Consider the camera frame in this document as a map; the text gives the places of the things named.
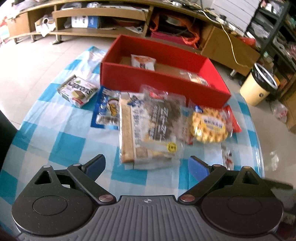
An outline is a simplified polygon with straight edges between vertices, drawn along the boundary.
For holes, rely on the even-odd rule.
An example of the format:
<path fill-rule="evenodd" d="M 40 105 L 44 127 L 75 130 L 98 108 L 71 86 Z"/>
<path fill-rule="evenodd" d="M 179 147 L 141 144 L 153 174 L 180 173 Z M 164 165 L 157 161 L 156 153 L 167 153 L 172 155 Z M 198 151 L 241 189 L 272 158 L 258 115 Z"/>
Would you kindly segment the red snack bag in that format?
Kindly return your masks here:
<path fill-rule="evenodd" d="M 242 129 L 241 129 L 239 123 L 237 122 L 237 120 L 234 116 L 234 113 L 233 113 L 229 104 L 224 106 L 223 111 L 226 114 L 227 125 L 229 126 L 230 130 L 233 133 L 242 132 Z"/>

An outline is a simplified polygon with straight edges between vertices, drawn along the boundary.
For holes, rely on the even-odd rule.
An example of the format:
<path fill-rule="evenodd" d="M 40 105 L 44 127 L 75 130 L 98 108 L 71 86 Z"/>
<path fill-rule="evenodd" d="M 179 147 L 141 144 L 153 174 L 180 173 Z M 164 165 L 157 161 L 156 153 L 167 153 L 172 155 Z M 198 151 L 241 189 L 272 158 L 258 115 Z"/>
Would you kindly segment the blue coconut snack bag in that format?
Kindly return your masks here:
<path fill-rule="evenodd" d="M 91 127 L 119 130 L 119 99 L 120 91 L 100 87 L 95 102 Z"/>

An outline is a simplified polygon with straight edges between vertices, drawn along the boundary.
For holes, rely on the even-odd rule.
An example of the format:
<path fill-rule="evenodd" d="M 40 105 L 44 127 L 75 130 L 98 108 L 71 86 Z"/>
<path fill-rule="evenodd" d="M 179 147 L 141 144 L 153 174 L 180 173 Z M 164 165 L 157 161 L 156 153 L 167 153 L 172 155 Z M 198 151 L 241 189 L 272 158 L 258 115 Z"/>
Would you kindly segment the steamed cake clear packet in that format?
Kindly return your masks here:
<path fill-rule="evenodd" d="M 196 73 L 181 70 L 180 75 L 182 78 L 185 78 L 186 80 L 189 80 L 191 82 L 194 82 L 203 86 L 207 86 L 207 87 L 210 86 L 203 77 L 197 75 Z"/>

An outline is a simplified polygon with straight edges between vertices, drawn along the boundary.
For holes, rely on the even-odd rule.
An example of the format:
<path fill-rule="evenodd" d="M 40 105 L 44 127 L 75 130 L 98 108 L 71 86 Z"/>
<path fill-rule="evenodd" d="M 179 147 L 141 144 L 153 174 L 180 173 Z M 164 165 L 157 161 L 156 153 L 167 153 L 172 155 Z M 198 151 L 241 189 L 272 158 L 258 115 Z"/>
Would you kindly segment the white gluten snack bag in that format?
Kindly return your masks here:
<path fill-rule="evenodd" d="M 133 67 L 154 71 L 156 59 L 148 56 L 131 55 L 131 63 Z"/>

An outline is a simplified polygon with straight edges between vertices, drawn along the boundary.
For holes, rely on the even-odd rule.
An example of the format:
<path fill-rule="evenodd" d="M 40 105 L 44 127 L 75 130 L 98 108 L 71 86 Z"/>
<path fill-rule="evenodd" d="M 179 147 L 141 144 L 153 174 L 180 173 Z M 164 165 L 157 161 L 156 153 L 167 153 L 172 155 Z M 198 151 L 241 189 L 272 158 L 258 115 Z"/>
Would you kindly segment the yellow waffle packet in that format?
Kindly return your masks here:
<path fill-rule="evenodd" d="M 225 110 L 194 106 L 190 135 L 201 143 L 220 143 L 232 134 L 233 128 Z"/>

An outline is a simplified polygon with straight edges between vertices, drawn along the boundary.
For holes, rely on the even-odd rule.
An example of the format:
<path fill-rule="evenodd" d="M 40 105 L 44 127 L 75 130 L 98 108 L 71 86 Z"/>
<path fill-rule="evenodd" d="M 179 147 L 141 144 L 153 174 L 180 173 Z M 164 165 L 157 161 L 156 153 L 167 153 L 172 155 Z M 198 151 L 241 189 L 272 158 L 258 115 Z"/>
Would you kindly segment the blue white checkered cloth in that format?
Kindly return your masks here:
<path fill-rule="evenodd" d="M 63 68 L 34 103 L 24 118 L 6 155 L 1 170 L 1 227 L 15 233 L 11 207 L 20 192 L 44 165 L 55 169 L 84 164 L 98 154 L 106 168 L 97 183 L 116 197 L 121 195 L 175 195 L 193 187 L 197 180 L 188 170 L 194 155 L 208 164 L 222 163 L 219 144 L 196 143 L 185 147 L 179 164 L 163 169 L 135 170 L 119 160 L 119 132 L 92 128 L 95 105 L 92 98 L 82 108 L 72 106 L 58 92 L 58 86 L 72 75 L 95 82 L 105 51 L 88 48 Z"/>

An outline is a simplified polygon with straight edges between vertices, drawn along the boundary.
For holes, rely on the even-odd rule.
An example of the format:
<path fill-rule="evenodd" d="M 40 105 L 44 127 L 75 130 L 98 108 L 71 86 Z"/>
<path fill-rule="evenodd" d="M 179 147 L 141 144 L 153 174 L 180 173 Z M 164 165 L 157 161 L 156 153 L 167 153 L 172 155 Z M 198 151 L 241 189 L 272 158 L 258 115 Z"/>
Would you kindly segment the red white snack packet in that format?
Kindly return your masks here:
<path fill-rule="evenodd" d="M 180 139 L 189 146 L 193 145 L 194 137 L 191 134 L 191 121 L 194 112 L 195 104 L 189 99 L 188 106 L 181 107 L 181 127 Z"/>

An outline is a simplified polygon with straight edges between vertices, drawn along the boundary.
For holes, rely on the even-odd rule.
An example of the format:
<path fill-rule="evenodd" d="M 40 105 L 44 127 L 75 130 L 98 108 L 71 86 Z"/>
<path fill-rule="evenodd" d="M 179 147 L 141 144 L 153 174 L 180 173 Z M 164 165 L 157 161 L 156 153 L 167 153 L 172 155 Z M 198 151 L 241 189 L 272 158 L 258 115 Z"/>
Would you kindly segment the dark snack clear bag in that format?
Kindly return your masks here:
<path fill-rule="evenodd" d="M 183 156 L 183 95 L 141 86 L 144 94 L 140 114 L 138 145 L 147 152 L 147 159 L 178 160 Z"/>

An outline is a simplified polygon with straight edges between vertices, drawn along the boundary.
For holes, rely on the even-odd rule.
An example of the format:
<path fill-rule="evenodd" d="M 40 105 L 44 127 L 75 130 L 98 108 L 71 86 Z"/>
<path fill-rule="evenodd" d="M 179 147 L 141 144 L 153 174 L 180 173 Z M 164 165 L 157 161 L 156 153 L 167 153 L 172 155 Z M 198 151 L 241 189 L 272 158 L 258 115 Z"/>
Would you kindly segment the bread slices packet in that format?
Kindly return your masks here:
<path fill-rule="evenodd" d="M 178 160 L 147 159 L 147 152 L 140 148 L 140 114 L 143 93 L 123 92 L 119 100 L 120 108 L 120 160 L 133 169 L 153 170 L 175 166 Z"/>

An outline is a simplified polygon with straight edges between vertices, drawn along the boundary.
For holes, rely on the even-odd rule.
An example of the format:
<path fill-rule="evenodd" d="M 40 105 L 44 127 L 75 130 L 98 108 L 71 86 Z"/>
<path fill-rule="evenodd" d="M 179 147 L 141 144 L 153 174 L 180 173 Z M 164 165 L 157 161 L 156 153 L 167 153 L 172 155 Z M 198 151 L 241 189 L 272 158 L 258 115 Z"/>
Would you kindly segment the Kapronts wafer pack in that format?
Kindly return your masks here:
<path fill-rule="evenodd" d="M 96 85 L 73 75 L 57 88 L 57 92 L 72 105 L 81 108 L 98 92 L 98 88 Z"/>

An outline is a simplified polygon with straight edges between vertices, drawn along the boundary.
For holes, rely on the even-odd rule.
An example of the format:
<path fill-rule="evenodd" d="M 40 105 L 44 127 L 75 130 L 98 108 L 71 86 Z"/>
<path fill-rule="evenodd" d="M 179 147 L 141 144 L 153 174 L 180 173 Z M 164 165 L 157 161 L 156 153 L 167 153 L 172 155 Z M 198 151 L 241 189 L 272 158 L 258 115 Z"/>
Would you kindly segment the yellow trash bin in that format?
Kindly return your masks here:
<path fill-rule="evenodd" d="M 277 89 L 278 85 L 269 71 L 255 63 L 239 92 L 247 104 L 256 106 Z"/>

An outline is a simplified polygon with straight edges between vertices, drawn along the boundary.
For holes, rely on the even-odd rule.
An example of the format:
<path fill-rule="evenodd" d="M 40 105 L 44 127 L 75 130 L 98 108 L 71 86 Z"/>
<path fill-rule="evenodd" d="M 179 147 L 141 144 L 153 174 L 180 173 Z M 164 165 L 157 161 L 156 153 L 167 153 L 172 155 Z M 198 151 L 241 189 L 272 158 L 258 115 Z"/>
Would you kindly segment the red cardboard box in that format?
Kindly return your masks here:
<path fill-rule="evenodd" d="M 131 55 L 156 59 L 154 71 L 133 67 Z M 180 71 L 196 73 L 209 87 L 185 78 Z M 209 58 L 176 46 L 120 35 L 100 65 L 100 84 L 119 91 L 139 92 L 142 85 L 183 95 L 197 105 L 221 108 L 231 97 L 222 77 Z"/>

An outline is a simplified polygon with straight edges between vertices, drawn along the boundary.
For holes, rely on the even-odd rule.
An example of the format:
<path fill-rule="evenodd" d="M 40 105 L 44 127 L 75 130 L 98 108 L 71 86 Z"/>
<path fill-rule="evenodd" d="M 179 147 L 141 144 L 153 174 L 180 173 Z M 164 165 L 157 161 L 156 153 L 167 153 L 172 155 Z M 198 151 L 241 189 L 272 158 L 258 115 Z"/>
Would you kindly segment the orange plastic bag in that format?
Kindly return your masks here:
<path fill-rule="evenodd" d="M 180 16 L 157 13 L 149 22 L 151 38 L 199 49 L 200 30 L 194 22 Z"/>

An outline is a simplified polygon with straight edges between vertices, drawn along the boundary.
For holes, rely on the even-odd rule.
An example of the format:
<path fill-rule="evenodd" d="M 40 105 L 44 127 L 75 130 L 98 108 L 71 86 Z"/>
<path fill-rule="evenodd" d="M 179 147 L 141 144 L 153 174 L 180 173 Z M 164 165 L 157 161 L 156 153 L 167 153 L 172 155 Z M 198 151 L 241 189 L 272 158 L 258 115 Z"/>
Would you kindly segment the wooden TV stand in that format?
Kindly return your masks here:
<path fill-rule="evenodd" d="M 149 22 L 157 13 L 195 20 L 200 48 L 151 38 Z M 73 28 L 72 16 L 99 16 L 100 27 Z M 4 20 L 15 41 L 41 34 L 54 35 L 57 42 L 63 36 L 147 37 L 199 53 L 243 76 L 260 58 L 254 39 L 240 36 L 213 10 L 189 1 L 23 1 L 11 6 Z"/>

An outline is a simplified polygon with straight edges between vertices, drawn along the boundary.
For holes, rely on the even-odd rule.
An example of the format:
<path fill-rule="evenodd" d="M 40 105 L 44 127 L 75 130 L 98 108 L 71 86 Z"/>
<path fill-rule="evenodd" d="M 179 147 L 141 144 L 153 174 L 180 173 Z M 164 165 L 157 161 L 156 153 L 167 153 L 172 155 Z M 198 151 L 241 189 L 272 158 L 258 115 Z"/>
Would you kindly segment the black storage shelf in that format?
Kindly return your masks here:
<path fill-rule="evenodd" d="M 260 57 L 271 58 L 272 73 L 279 80 L 277 99 L 295 84 L 295 58 L 288 47 L 295 44 L 295 27 L 289 23 L 290 1 L 260 1 L 245 35 L 254 37 Z"/>

